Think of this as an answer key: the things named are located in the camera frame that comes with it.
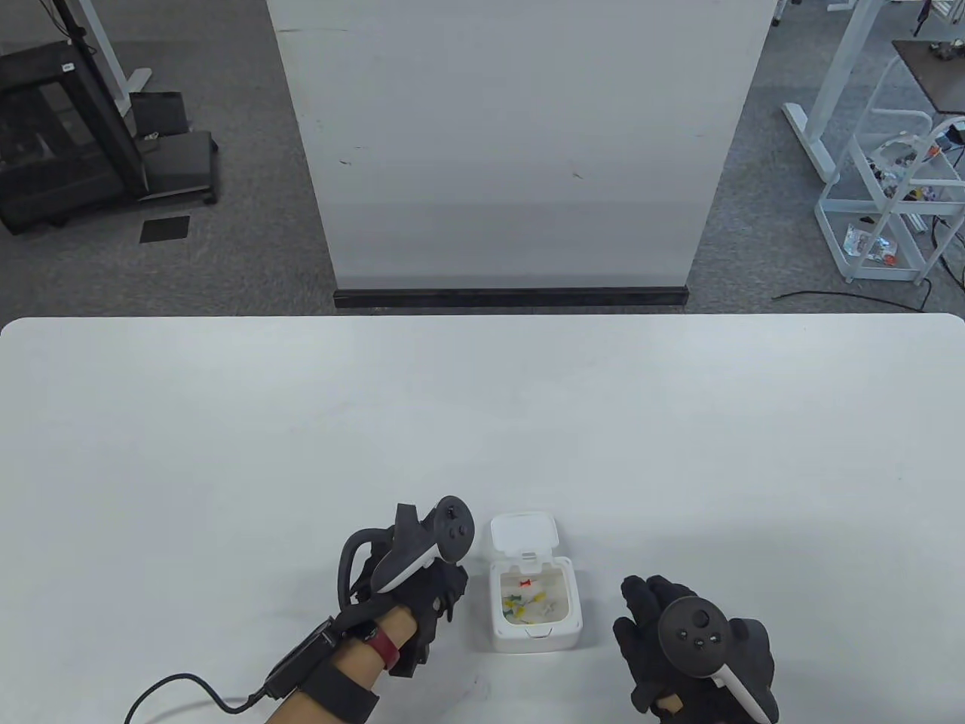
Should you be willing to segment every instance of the hand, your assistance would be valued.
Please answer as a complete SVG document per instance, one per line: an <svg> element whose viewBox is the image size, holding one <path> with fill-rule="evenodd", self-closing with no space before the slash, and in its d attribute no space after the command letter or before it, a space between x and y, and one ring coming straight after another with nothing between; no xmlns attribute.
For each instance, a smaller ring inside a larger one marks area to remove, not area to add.
<svg viewBox="0 0 965 724"><path fill-rule="evenodd" d="M349 606L337 620L346 627L371 620L396 606L403 606L416 622L416 635L400 649L399 663L392 676L411 677L418 664L426 663L428 645L435 640L436 623L445 615L453 619L455 604L466 592L469 576L462 566L436 559L427 569L416 571L408 580L387 594L372 593L372 572L389 552L386 542L372 544L372 551L358 580L350 589L357 604Z"/></svg>
<svg viewBox="0 0 965 724"><path fill-rule="evenodd" d="M661 614L673 601L696 594L660 575L646 582L631 575L623 581L621 590L633 621L617 619L613 632L636 683L630 698L637 711L650 710L662 721L672 716L675 724L753 724L727 689L717 688L710 679L681 674L663 653L657 638ZM731 619L731 629L740 637L739 632L746 630L746 625L741 619ZM760 669L770 684L774 679L774 659L770 651L760 652L759 658Z"/></svg>

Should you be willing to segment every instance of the forearm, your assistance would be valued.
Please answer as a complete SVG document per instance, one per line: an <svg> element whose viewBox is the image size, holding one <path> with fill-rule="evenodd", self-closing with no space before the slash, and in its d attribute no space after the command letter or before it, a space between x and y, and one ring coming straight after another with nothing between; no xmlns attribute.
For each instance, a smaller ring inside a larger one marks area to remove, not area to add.
<svg viewBox="0 0 965 724"><path fill-rule="evenodd" d="M396 648L416 633L416 622L408 609L397 607L376 621ZM348 640L332 656L335 668L360 686L371 689L382 673L385 664L378 652L368 644ZM326 711L318 702L295 690L275 710L268 724L339 724L339 719Z"/></svg>

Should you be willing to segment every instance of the carpet floor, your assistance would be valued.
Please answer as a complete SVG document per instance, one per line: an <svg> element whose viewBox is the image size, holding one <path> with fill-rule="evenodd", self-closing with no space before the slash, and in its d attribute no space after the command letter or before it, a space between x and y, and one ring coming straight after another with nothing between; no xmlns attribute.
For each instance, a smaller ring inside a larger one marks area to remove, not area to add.
<svg viewBox="0 0 965 724"><path fill-rule="evenodd" d="M183 92L193 125L213 132L221 201L94 214L20 237L0 227L0 325L35 316L336 314L334 276L264 0L96 4L122 65L152 68L149 90ZM886 8L879 19L828 128L832 154L892 57L890 41L909 36L917 7L908 6ZM847 13L825 12L821 0L805 0L772 30L694 262L686 313L900 311L838 296L771 300L804 289L913 306L924 298L925 288L910 284L844 284L813 217L821 183L780 110L787 100L810 107L847 20ZM7 51L56 37L34 0L0 10ZM890 92L899 107L928 109L910 75ZM190 213L186 239L139 243L144 220L175 213ZM961 273L961 244L952 246L949 262ZM927 310L965 317L965 293L944 269L930 278ZM681 310L459 313L473 311Z"/></svg>

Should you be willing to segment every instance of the white plastic box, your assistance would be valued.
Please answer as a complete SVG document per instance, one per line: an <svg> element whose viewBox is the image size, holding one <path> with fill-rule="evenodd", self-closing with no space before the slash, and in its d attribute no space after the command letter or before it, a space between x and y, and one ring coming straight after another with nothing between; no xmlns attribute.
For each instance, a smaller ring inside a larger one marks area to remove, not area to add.
<svg viewBox="0 0 965 724"><path fill-rule="evenodd" d="M575 646L583 629L583 612L573 562L553 555L560 544L556 520L549 513L512 513L497 515L489 527L493 547L489 607L496 651L534 654ZM526 604L527 590L542 596L530 603L530 613L508 617L507 605L510 611L522 609L504 601L513 596Z"/></svg>

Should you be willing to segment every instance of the wire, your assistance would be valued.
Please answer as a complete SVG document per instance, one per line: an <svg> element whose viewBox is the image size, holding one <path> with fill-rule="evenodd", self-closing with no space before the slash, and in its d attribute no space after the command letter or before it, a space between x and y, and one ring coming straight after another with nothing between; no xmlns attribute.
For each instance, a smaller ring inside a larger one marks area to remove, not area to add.
<svg viewBox="0 0 965 724"><path fill-rule="evenodd" d="M938 248L938 239L935 237L935 230L938 228L939 223L942 223L942 224L945 224L945 226L948 226L948 224L945 223L945 220L940 216L935 216L932 218L931 243L932 245L934 245L936 249ZM962 235L959 234L958 232L955 233L955 238L957 238L962 243L965 243L965 238L962 238ZM963 292L965 292L965 269L962 269L962 277L961 279L959 279L958 276L955 274L955 272L951 270L949 263L945 260L944 254L939 258L939 260L941 261L942 266L945 268L945 271L949 273L949 276L951 277L951 280L955 283L955 285Z"/></svg>
<svg viewBox="0 0 965 724"><path fill-rule="evenodd" d="M54 24L54 27L57 28L57 32L60 33L60 34L61 34L62 36L64 36L65 38L67 38L69 41L75 40L74 38L72 38L72 37L70 36L70 33L67 32L67 28L65 28L65 27L61 24L61 22L57 19L57 16L54 15L54 12L50 9L50 6L47 5L46 0L37 0L37 2L39 2L39 3L41 4L41 7L43 8L43 11L44 11L45 13L47 13L47 17L50 18L50 22L52 22L52 23ZM87 52L89 52L92 56L93 56L93 55L97 55L97 49L96 49L95 47L91 47L91 45L90 45L87 41L85 41L83 38L80 38L80 39L77 39L77 40L79 40L80 44L84 46L84 49L87 50Z"/></svg>
<svg viewBox="0 0 965 724"><path fill-rule="evenodd" d="M924 312L924 305L928 303L928 298L931 296L932 284L930 279L923 279L922 281L928 283L928 291L924 295L922 303L917 307L912 307L907 304L902 304L901 302L894 302L891 299L879 299L876 296L866 296L864 294L855 294L853 292L824 292L821 290L801 290L800 292L788 292L787 294L779 294L778 296L771 297L771 301L781 301L782 299L790 299L793 296L800 296L802 294L824 294L827 296L850 296L855 299L866 299L867 301L876 301L880 304L890 304L893 307L898 307L899 309L904 309L908 312Z"/></svg>
<svg viewBox="0 0 965 724"><path fill-rule="evenodd" d="M249 696L245 700L245 703L242 704L240 707L229 707L225 703L225 700L222 699L220 696L218 696L218 692L211 687L211 684L206 682L201 677L196 676L194 674L172 674L171 676L165 677L161 681L152 684L151 686L148 687L147 691L145 691L143 694L137 697L137 700L134 702L133 705L131 705L131 708L127 711L127 716L124 718L124 724L130 724L130 720L134 718L134 712L137 711L137 708L140 707L142 704L144 704L144 700L147 699L149 696L151 696L155 691L157 691L157 689L159 689L161 686L164 686L165 684L168 684L171 682L177 682L181 680L194 682L202 689L204 689L207 695L211 697L211 700L218 705L218 709L220 709L226 714L240 714L243 711L248 711L250 708L255 706L267 693L267 691L263 686L254 694Z"/></svg>
<svg viewBox="0 0 965 724"><path fill-rule="evenodd" d="M69 40L70 33L67 32L67 28L60 24L60 21L54 16L54 12L50 10L50 6L47 5L46 0L37 0L41 4L43 11L47 13L47 17L50 18L50 22L54 24L54 27L60 32L62 36Z"/></svg>

